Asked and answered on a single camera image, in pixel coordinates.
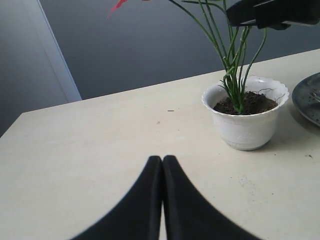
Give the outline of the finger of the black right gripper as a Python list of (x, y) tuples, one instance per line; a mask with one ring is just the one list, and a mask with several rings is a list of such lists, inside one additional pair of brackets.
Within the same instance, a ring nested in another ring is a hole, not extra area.
[(314, 26), (320, 22), (318, 0), (240, 0), (226, 10), (233, 27), (286, 30), (292, 25)]

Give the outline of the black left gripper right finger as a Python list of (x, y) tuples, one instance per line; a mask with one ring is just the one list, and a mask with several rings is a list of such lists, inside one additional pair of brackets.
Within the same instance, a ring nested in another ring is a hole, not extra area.
[(196, 189), (174, 155), (162, 161), (164, 218), (168, 240), (257, 240), (232, 222)]

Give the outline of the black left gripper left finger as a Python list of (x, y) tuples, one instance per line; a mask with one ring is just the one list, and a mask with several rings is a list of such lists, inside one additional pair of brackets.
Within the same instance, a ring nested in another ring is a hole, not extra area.
[(163, 200), (163, 162), (150, 156), (126, 195), (74, 240), (158, 240)]

